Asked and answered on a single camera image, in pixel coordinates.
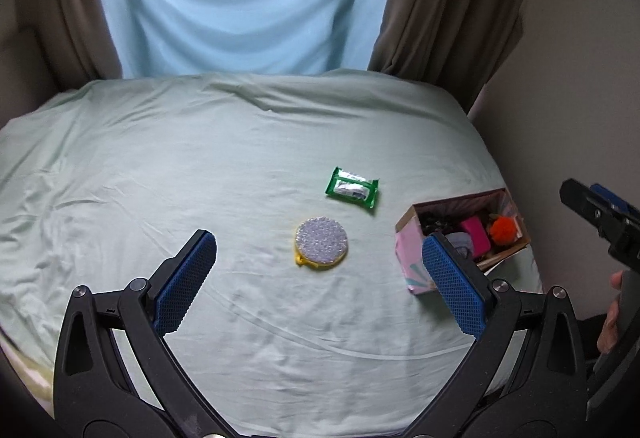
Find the person's right hand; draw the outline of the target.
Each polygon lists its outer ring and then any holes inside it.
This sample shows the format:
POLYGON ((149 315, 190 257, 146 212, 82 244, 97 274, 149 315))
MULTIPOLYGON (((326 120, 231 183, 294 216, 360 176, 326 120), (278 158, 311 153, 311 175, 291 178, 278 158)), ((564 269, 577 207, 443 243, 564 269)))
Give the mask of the person's right hand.
MULTIPOLYGON (((623 270, 613 273, 610 278, 611 287, 618 293, 622 293, 623 270)), ((620 296, 616 296, 608 307, 601 333, 597 340, 598 351, 601 354, 609 354, 618 341, 617 321, 620 317, 620 296)))

